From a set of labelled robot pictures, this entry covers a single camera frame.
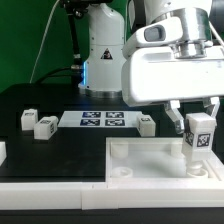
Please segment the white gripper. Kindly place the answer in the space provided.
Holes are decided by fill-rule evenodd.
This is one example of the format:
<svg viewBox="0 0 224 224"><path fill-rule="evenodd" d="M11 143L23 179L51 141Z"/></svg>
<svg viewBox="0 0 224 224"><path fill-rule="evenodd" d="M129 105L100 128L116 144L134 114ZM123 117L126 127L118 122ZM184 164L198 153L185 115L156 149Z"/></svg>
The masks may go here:
<svg viewBox="0 0 224 224"><path fill-rule="evenodd" d="M122 95L128 106L163 103L177 134L184 133L180 101L203 99L215 118L224 96L224 50L214 46L202 59L176 59L169 47L142 48L122 68Z"/></svg>

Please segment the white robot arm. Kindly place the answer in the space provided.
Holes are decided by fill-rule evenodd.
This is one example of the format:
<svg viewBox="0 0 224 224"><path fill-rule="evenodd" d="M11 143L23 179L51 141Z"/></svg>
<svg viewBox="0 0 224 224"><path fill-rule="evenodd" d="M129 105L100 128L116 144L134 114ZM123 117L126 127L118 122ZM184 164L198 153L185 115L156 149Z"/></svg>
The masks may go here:
<svg viewBox="0 0 224 224"><path fill-rule="evenodd" d="M73 37L82 92L121 95L129 106L160 104L182 133L191 129L182 102L201 101L200 120L214 121L224 96L224 46L213 44L210 21L216 0L128 0L131 37L112 0L59 0L68 16L89 17L90 54L82 60Z"/></svg>

